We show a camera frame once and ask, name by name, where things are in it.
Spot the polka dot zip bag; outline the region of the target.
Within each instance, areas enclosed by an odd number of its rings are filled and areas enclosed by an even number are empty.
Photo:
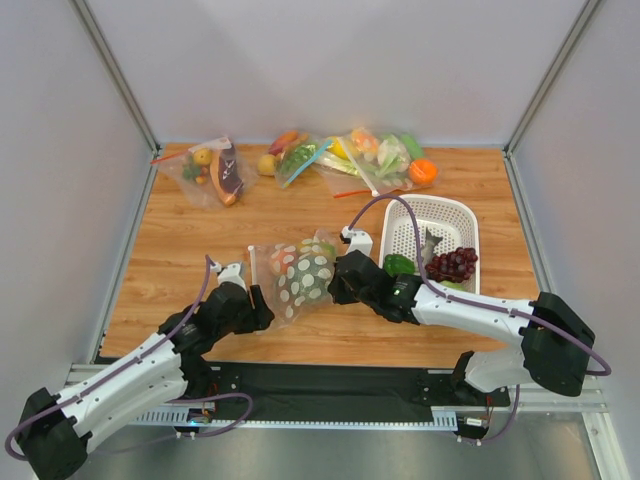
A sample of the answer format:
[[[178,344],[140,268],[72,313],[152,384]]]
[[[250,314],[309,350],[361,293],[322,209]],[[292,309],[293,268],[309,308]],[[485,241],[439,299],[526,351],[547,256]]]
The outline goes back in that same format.
[[[333,303],[328,287],[339,252],[337,238],[323,229],[297,241],[248,247],[252,280],[274,314],[275,327]]]

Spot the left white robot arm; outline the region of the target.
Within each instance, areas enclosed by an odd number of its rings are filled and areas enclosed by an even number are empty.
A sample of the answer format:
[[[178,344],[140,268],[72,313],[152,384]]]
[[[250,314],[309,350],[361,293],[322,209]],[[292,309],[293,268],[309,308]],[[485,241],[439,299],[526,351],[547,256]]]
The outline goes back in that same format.
[[[31,394],[5,449],[40,479],[67,479],[108,437],[158,405],[235,399],[237,393],[217,390],[203,356],[222,338],[262,331],[273,319],[259,286],[223,282],[89,379]]]

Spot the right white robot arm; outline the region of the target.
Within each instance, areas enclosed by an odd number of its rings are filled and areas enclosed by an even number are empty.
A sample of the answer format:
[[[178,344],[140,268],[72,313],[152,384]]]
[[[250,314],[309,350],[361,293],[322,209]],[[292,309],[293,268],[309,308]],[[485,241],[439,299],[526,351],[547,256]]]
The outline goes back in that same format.
[[[490,393],[535,383],[578,397],[588,376],[595,335],[557,295],[532,302],[453,291],[417,275],[391,276],[360,251],[340,257],[328,291],[337,304],[362,303],[394,323],[464,330],[504,343],[491,352],[462,354],[454,379]]]

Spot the green bell pepper toy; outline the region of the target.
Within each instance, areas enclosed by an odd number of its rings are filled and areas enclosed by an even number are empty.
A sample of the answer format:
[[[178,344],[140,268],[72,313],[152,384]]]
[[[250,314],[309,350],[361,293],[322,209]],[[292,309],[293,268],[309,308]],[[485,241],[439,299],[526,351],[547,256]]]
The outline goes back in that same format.
[[[383,269],[390,276],[400,274],[414,275],[416,267],[414,262],[401,254],[388,254],[383,260]]]

